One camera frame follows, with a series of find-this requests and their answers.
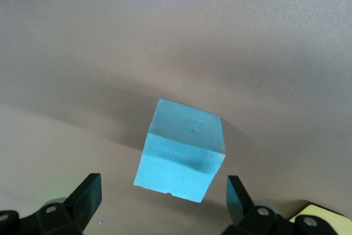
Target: silver bolt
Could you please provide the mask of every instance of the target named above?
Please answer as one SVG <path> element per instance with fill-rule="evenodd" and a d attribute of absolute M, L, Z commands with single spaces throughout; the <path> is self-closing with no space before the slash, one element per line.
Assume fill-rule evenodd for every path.
<path fill-rule="evenodd" d="M 305 217 L 303 219 L 304 223 L 306 223 L 308 226 L 310 227 L 316 227 L 318 226 L 318 223 L 316 222 L 316 220 L 314 218 L 311 217 Z"/>
<path fill-rule="evenodd" d="M 45 212 L 46 213 L 51 213 L 51 212 L 54 212 L 56 210 L 56 207 L 55 206 L 50 206 L 50 207 L 48 207 L 46 210 L 45 210 Z"/>
<path fill-rule="evenodd" d="M 7 214 L 1 215 L 0 216 L 0 221 L 7 220 L 8 218 L 9 218 L 9 216 Z"/>
<path fill-rule="evenodd" d="M 266 208 L 264 208 L 264 207 L 258 208 L 257 211 L 262 216 L 268 216 L 269 215 L 269 211 Z"/>

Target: light blue foam block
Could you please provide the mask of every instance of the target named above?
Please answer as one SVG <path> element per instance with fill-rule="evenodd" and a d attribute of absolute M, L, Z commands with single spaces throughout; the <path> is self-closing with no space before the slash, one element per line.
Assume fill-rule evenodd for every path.
<path fill-rule="evenodd" d="M 220 116 L 160 99 L 134 185 L 199 203 L 225 155 Z"/>

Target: blue block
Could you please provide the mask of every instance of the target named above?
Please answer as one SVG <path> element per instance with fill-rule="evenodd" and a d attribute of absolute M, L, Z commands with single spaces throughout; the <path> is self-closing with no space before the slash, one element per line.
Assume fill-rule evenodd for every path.
<path fill-rule="evenodd" d="M 160 99 L 134 185 L 200 203 L 225 155 L 220 116 Z"/>

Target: gray surface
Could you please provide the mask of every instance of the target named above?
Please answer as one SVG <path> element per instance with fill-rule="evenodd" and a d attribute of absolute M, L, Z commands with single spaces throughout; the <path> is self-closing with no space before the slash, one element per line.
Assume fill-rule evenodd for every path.
<path fill-rule="evenodd" d="M 219 234 L 226 175 L 352 217 L 352 0 L 0 0 L 0 208 L 102 173 L 90 234 Z M 159 97 L 224 118 L 202 204 L 134 187 Z"/>

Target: yellow block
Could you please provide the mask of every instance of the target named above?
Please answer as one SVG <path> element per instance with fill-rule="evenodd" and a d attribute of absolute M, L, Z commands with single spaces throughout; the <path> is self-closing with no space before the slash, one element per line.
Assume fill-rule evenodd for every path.
<path fill-rule="evenodd" d="M 348 218 L 336 214 L 334 212 L 328 211 L 326 209 L 322 209 L 321 207 L 315 205 L 309 205 L 298 215 L 291 218 L 291 222 L 295 222 L 295 219 L 299 215 L 311 215 L 317 216 L 325 220 L 330 224 L 330 226 L 336 231 L 339 235 L 352 235 L 352 221 Z"/>

